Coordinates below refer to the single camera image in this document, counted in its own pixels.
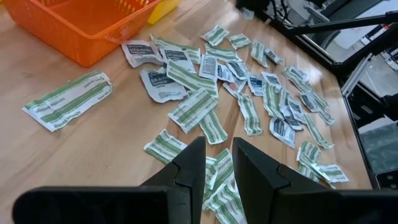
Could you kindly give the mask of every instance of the wooden tabletop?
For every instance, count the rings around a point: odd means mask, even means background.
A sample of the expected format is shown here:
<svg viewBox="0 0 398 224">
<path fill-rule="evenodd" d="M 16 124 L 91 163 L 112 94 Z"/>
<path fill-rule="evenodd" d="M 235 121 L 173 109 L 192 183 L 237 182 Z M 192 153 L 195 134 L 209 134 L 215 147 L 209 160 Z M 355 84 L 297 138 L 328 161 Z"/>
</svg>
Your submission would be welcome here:
<svg viewBox="0 0 398 224">
<path fill-rule="evenodd" d="M 272 47 L 284 59 L 283 65 L 270 62 L 270 68 L 264 69 L 250 57 L 249 47 L 239 49 L 238 55 L 256 75 L 261 71 L 278 74 L 282 84 L 296 97 L 298 90 L 282 75 L 284 67 L 296 65 L 310 74 L 311 85 L 327 100 L 329 113 L 336 119 L 332 126 L 327 126 L 319 115 L 312 114 L 320 132 L 335 144 L 333 149 L 322 149 L 320 163 L 337 163 L 342 167 L 350 181 L 336 184 L 339 189 L 370 189 L 336 78 L 272 27 L 256 19 L 245 20 L 233 2 L 185 0 L 133 39 L 150 40 L 149 34 L 154 34 L 200 47 L 204 53 L 200 34 L 219 24 L 231 35 L 243 33 Z M 227 40 L 220 46 L 232 49 Z M 203 135 L 199 127 L 186 135 L 169 119 L 167 113 L 180 101 L 159 104 L 148 96 L 139 76 L 143 68 L 157 67 L 145 64 L 133 69 L 121 48 L 93 67 L 83 68 L 15 25 L 0 6 L 0 223 L 10 222 L 15 199 L 33 187 L 141 184 L 164 166 L 143 150 L 164 128 L 186 144 Z M 112 94 L 61 130 L 51 133 L 21 110 L 28 102 L 92 70 L 101 70 L 110 77 L 114 85 Z M 207 145 L 207 156 L 231 148 L 232 138 L 242 137 L 279 162 L 297 169 L 295 157 L 299 146 L 304 140 L 315 143 L 307 127 L 296 133 L 295 150 L 280 142 L 269 132 L 270 117 L 263 108 L 262 98 L 253 96 L 246 86 L 243 92 L 254 100 L 264 130 L 261 136 L 249 137 L 236 99 L 221 87 L 221 82 L 219 86 L 216 114 L 229 138 L 215 146 Z M 202 223 L 214 222 L 213 212 L 202 215 Z"/>
</svg>

